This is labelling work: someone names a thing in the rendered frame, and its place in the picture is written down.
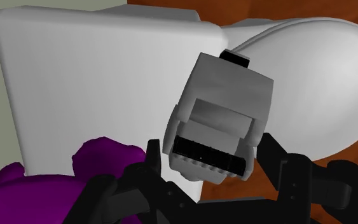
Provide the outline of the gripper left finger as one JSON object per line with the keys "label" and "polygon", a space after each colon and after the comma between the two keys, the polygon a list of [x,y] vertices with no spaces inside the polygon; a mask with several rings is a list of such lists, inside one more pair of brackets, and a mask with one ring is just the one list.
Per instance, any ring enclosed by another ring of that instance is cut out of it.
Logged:
{"label": "gripper left finger", "polygon": [[97,175],[85,185],[62,224],[198,224],[197,203],[161,177],[160,141],[148,141],[146,158],[127,166],[121,178]]}

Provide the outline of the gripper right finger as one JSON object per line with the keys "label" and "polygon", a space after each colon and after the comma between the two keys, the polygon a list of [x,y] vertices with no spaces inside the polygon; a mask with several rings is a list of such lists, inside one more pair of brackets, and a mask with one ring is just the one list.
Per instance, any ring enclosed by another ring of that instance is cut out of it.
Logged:
{"label": "gripper right finger", "polygon": [[279,192],[277,202],[294,220],[309,220],[319,204],[337,220],[358,220],[358,165],[332,160],[319,166],[307,156],[288,153],[269,133],[257,147],[257,161]]}

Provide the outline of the purple lumpy figure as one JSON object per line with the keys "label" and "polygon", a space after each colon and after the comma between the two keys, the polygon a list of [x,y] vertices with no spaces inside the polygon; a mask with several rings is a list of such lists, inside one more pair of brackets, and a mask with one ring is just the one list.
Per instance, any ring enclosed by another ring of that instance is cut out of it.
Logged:
{"label": "purple lumpy figure", "polygon": [[98,174],[120,177],[126,166],[142,162],[145,152],[98,137],[72,156],[73,176],[25,175],[20,162],[0,170],[0,224],[62,224],[86,182]]}

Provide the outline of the grey and black blocky toy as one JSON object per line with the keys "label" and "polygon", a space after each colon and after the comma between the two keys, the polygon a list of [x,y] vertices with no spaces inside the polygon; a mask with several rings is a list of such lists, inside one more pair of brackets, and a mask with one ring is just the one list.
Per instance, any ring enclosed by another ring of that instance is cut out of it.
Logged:
{"label": "grey and black blocky toy", "polygon": [[162,151],[189,181],[248,180],[270,113],[273,80],[225,49],[201,53],[169,118]]}

